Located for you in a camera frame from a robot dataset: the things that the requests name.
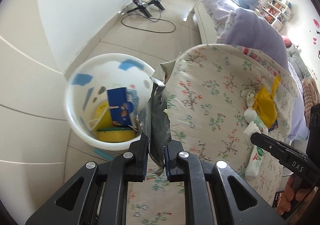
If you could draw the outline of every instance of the green circle logo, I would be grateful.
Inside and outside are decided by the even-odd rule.
[[[259,147],[257,147],[258,155],[263,156],[263,150]]]

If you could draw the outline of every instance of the yellow cloth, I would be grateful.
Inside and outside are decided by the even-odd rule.
[[[271,86],[271,94],[269,94],[266,87],[263,85],[254,98],[255,101],[253,104],[253,109],[258,113],[259,117],[268,129],[272,127],[273,123],[278,117],[277,110],[273,102],[273,97],[276,94],[276,89],[279,86],[280,80],[281,77],[277,75]]]

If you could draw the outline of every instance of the purple pillow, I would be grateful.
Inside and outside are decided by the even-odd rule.
[[[231,26],[223,35],[224,44],[258,49],[270,56],[286,71],[288,58],[281,35],[265,19],[253,11],[238,8]]]

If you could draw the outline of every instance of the lavender cloth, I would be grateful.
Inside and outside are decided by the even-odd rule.
[[[286,47],[281,35],[251,10],[236,10],[233,24],[224,34],[223,43],[261,50],[289,71]]]
[[[296,98],[292,112],[291,131],[288,139],[291,141],[294,139],[307,139],[309,135],[309,128],[306,125],[306,119],[304,117],[304,102],[301,93],[301,91],[303,91],[302,85],[293,66],[289,62],[288,66],[291,77],[295,80],[298,86],[298,97]]]

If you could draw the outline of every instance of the power cord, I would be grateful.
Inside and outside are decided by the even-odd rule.
[[[143,28],[128,26],[128,25],[126,25],[126,24],[123,22],[123,20],[124,20],[125,18],[127,18],[127,17],[130,17],[130,16],[140,16],[140,17],[143,17],[143,18],[148,19],[149,21],[151,21],[151,22],[153,22],[153,23],[156,23],[156,22],[159,22],[159,21],[166,21],[166,22],[169,22],[170,24],[172,24],[172,25],[174,26],[174,29],[173,29],[172,31],[170,31],[170,32],[158,32],[158,31],[151,31],[151,30],[147,30],[147,29],[143,29]],[[170,22],[169,20],[161,19],[161,10],[160,10],[160,9],[159,9],[159,18],[156,19],[156,21],[153,21],[152,19],[156,19],[156,18],[148,18],[148,17],[146,17],[146,16],[139,15],[139,14],[131,14],[131,15],[127,15],[127,16],[123,17],[120,22],[121,22],[121,24],[123,24],[124,26],[130,27],[130,28],[133,28],[133,29],[143,30],[143,31],[152,32],[152,33],[158,33],[158,34],[170,34],[170,33],[174,32],[174,31],[176,30],[176,28],[177,28],[177,27],[175,26],[175,24],[172,23],[172,22]]]

